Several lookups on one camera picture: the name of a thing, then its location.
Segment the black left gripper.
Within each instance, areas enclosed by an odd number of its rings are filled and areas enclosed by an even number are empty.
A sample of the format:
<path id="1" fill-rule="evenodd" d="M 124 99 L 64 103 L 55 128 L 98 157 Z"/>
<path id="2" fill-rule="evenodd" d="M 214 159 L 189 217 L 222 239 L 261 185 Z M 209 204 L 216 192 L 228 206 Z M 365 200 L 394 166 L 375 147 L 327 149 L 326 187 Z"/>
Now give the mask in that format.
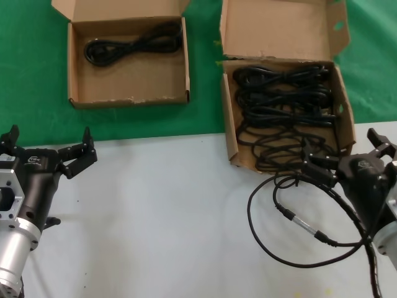
<path id="1" fill-rule="evenodd" d="M 24 200 L 18 217 L 34 224 L 40 231 L 45 227 L 53 196 L 61 174 L 72 179 L 97 161 L 94 140 L 89 127 L 82 142 L 59 149 L 23 149 L 17 146 L 19 128 L 13 125 L 1 135 L 1 154 L 17 157 L 22 164 Z"/>

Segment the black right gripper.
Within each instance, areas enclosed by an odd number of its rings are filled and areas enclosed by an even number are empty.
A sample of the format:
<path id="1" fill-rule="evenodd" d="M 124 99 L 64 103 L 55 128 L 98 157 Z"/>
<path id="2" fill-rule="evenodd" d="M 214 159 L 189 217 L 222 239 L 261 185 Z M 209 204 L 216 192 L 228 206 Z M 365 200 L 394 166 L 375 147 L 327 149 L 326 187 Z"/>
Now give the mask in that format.
<path id="1" fill-rule="evenodd" d="M 391 212 L 380 210 L 389 186 L 380 158 L 387 155 L 396 161 L 396 145 L 374 128 L 368 129 L 367 138 L 374 147 L 369 154 L 345 156 L 341 160 L 338 156 L 314 154 L 309 140 L 303 138 L 301 172 L 327 187 L 339 182 L 364 228 L 377 232 L 391 222 Z"/>

